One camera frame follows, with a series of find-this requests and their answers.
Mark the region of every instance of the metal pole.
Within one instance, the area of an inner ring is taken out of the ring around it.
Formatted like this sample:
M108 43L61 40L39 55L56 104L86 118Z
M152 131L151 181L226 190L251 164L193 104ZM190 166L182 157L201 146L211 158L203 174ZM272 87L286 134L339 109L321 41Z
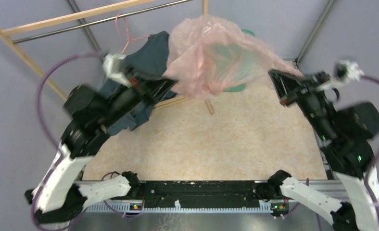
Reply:
M312 46L313 42L317 38L318 33L323 28L325 21L327 20L329 14L331 13L331 10L334 8L334 6L336 5L336 3L338 1L339 0L328 0L328 3L326 5L324 11L320 15L320 18L318 19L316 25L314 26L313 30L311 31L311 34L309 35L309 37L307 38L306 42L304 43L304 46L303 46L302 50L299 53L299 56L297 56L297 58L296 58L296 65L298 67L300 67L300 63L302 62L302 60L304 59L304 57L307 54L308 50L310 49L310 47Z
M167 4L163 4L163 5L158 5L158 6L146 8L146 9L139 10L139 11L134 11L134 12L131 12L131 13L121 14L121 15L118 16L118 18L123 18L123 17L128 17L128 16L136 15L136 14L139 14L139 13L144 13L144 12L149 12L149 11L153 11L153 10L158 10L158 9L161 9L161 8L164 8L164 7L177 5L177 4L188 2L188 1L193 1L193 0L174 1L174 2L167 3ZM116 16L115 17L106 18L106 19L102 19L102 20L98 20L98 21L91 22L91 23L85 23L85 24L78 25L78 26L72 26L72 27L68 27L68 28L64 28L64 29L60 29L60 30L55 30L55 31L44 33L44 34L40 34L40 35L30 36L30 37L27 37L27 38L20 38L20 39L14 40L13 43L17 44L17 43L21 43L21 42L31 41L31 40L34 40L34 39L39 39L39 38L43 38L43 37L47 37L47 36L51 36L51 35L56 35L56 34L60 34L60 33L63 33L63 32L67 32L67 31L71 31L71 30L76 30L76 29L84 28L84 27L87 27L87 26L93 26L93 25L96 25L96 24L101 24L101 23L109 22L109 21L112 21L114 19L116 19Z
M66 2L68 3L68 6L72 10L73 13L80 12L80 9L77 6L75 0L66 0ZM79 25L83 25L83 24L87 23L84 18L78 19L77 21L78 21ZM90 28L88 26L84 27L84 28L82 28L82 31L83 31L83 34L85 35L86 39L88 40L90 46L92 47L92 49L96 52L100 52L101 51L100 46L99 46L96 38L93 36L93 33L90 30Z

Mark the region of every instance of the wooden drying rack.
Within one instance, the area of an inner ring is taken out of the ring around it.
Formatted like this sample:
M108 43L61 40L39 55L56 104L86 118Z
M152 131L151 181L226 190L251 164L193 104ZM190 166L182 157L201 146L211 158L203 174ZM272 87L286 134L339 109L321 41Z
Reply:
M68 14L68 15L64 15L64 16L60 16L60 17L56 17L56 18L52 18L52 19L47 19L47 20L40 21L40 22L35 22L35 23L26 24L26 25L23 25L23 26L17 26L17 27L9 28L9 29L2 29L0 27L0 38L29 67L31 67L31 69L33 71L35 71L35 73L37 73L40 77L43 77L44 74L45 74L45 71L37 64L37 62L35 62L34 59L32 59L18 45L20 42L30 41L30 40L34 40L34 39L37 39L37 38L43 38L43 37L46 37L46 36L55 35L55 34L63 33L63 32L66 32L66 31L83 28L85 26L91 26L91 25L95 25L95 24L111 21L111 20L116 19L116 17L108 18L108 19L105 19L105 20L99 20L99 21L92 22L92 23L86 23L85 25L68 27L68 28L65 28L65 29L60 29L60 30L56 30L56 31L44 33L44 34L41 34L41 35L28 37L28 38L23 38L23 39L13 40L11 38L12 35L22 34L22 33L25 33L25 32L34 31L34 30L46 28L46 27L49 27L49 26L59 25L59 24L71 22L71 21L82 19L82 18L86 18L86 17L91 17L91 16L103 14L103 13L117 11L117 10L121 10L121 9L124 9L124 8L127 8L127 7L137 6L137 5L148 3L148 2L152 2L152 1L156 1L156 0L126 0L126 1L123 1L123 2L119 2L119 3L107 5L107 6L102 6L102 7L98 7L98 8L91 9L91 10L86 10L86 11L81 11L81 12L77 12L77 13L72 13L72 14ZM178 1L171 2L171 3L167 3L167 4L155 6L155 7L150 7L150 8L147 8L147 9L144 9L144 10L140 10L140 11L136 11L136 12L132 12L132 13L121 14L121 15L118 16L118 18L127 17L127 16L131 16L131 15L139 14L139 13L144 13L144 12L152 11L152 10L157 10L157 9L161 9L161 8L164 8L164 7L167 7L167 6L172 6L172 5L176 5L176 4L180 4L180 3L184 3L184 2L188 2L188 1L192 1L192 0L178 0ZM202 0L202 13L203 14L207 14L208 13L208 0ZM63 100L66 100L68 98L68 96L65 94L65 92L55 82L53 82L52 80L48 79L47 83ZM172 105L177 104L177 103L182 103L182 102L185 102L187 100L190 100L190 99L186 98L183 95L178 95L175 98L172 98L172 99L169 99L169 100L165 100L165 101L162 101L162 102L158 103L155 106L155 110L161 109L161 108L165 108L165 107L169 107L169 106L172 106ZM212 107L211 102L209 100L206 100L205 104L206 104L206 106L208 108L209 113L212 115L214 113L214 108Z

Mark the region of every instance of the wooden rod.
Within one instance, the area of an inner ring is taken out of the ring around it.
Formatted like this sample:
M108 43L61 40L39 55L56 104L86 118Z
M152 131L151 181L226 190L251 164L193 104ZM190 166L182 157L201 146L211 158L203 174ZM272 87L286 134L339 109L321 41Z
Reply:
M2 30L2 34L6 36L16 35L16 34L28 32L28 31L42 29L49 26L71 22L71 21L78 20L81 18L95 16L102 13L117 11L123 8L137 6L137 5L152 2L152 1L155 1L155 0L126 0L126 1L118 2L118 3L107 5L107 6L101 6L95 9L90 9L86 11L81 11L77 13L72 13L72 14L52 18L52 19L43 20L36 23L30 23L23 26L17 26L17 27L5 29L5 30Z
M205 100L206 107L208 108L209 114L214 114L214 107L212 106L212 103L210 100Z
M190 99L191 98L185 98L185 97L182 97L182 96L177 96L177 97L174 97L172 99L164 100L162 102L159 102L155 106L154 110L158 110L158 109L162 109L162 108L165 108L165 107L169 107L169 106L172 106L172 105L175 105L175 104L178 104L178 103L182 103L182 102L188 101Z
M202 0L202 14L208 14L208 0Z
M8 47L13 50L18 57L20 57L33 71L35 71L40 77L43 77L45 74L45 71L17 44L13 43L13 40L10 36L4 35L2 33L2 29L0 27L0 39L7 44ZM65 92L62 91L56 83L54 83L52 80L47 80L48 85L64 100L66 100L68 97L66 96Z

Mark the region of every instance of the green basket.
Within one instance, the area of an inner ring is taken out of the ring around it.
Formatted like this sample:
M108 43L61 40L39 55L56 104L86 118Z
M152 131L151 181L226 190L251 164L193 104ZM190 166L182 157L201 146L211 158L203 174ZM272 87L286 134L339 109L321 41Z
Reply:
M247 30L247 29L242 29L242 32L245 34L255 36L255 34L253 32L251 32L250 30ZM239 91L243 91L245 88L246 88L246 83L242 83L240 85L228 88L228 89L224 90L224 92L239 92Z

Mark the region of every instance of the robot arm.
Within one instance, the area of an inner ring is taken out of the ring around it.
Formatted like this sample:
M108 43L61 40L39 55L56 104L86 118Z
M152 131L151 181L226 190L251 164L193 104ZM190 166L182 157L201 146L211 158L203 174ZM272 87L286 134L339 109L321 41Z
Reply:
M130 66L125 67L123 73L132 86L121 85L109 98L86 85L71 91L63 107L72 121L61 137L59 151L46 174L49 177L25 192L30 204L36 199L34 215L38 223L69 221L97 202L137 195L139 180L132 172L92 184L74 183L82 168L110 137L106 134L108 127L139 103L156 105L176 84L174 80L153 77ZM38 190L41 193L35 198Z
M365 188L364 173L374 157L367 140L379 133L379 114L368 102L336 111L324 94L325 89L341 86L361 74L357 68L344 65L341 64L340 76L336 80L331 80L324 72L304 78L277 70L270 71L269 75L280 103L284 106L298 104L319 137L329 141L322 151L345 186L350 203L310 189L282 170L273 175L268 184L277 188L281 195L297 200L321 215L336 231L376 231L379 228L376 205ZM86 85L78 86L70 93L64 109L72 117L72 122L61 137L61 153L58 152L53 161L56 163L61 158L61 162L58 166L52 164L47 172L50 177L45 183L25 193L28 202L34 202L36 206L34 215L40 224L69 221L97 202L137 195L140 182L132 172L93 184L74 183L78 173L109 138L106 134L108 127L139 103L155 105L176 83L161 77L150 81L148 74L131 67L123 70L123 79L127 79L131 86L120 86L109 98ZM370 172L369 182L379 205L376 169ZM38 190L42 193L36 198Z
M375 207L379 206L379 184L376 168L371 169L368 180L377 205L365 187L364 175L374 158L367 140L379 133L379 113L370 102L336 111L324 90L358 80L363 72L356 63L342 61L337 64L336 74L337 77L331 79L324 72L304 78L277 70L269 72L280 103L284 106L296 103L318 136L329 142L322 152L344 185L350 202L329 198L282 170L268 183L277 187L283 196L318 213L336 231L377 231L379 222Z

